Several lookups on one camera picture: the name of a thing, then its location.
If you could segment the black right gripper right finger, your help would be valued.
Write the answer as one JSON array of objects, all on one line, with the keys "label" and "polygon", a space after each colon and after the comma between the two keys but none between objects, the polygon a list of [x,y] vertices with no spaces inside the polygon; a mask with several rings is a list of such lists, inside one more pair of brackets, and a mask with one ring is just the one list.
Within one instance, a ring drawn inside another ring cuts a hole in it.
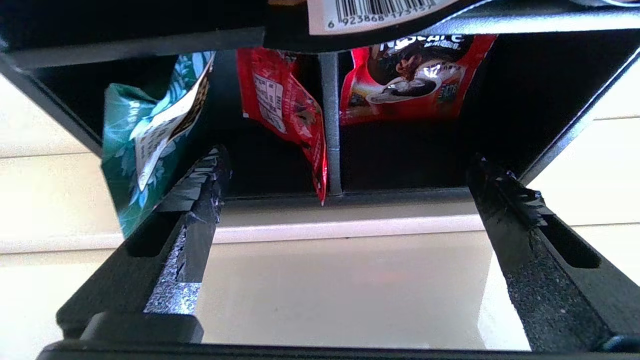
[{"label": "black right gripper right finger", "polygon": [[467,185],[535,352],[637,352],[640,289],[514,174],[476,155]]}]

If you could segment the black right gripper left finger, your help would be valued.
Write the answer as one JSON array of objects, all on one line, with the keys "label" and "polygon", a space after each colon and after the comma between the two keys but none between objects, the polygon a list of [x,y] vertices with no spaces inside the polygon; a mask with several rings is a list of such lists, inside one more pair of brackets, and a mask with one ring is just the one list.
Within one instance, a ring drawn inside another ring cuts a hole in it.
[{"label": "black right gripper left finger", "polygon": [[194,316],[231,177],[213,146],[62,305],[65,340],[200,340]]}]

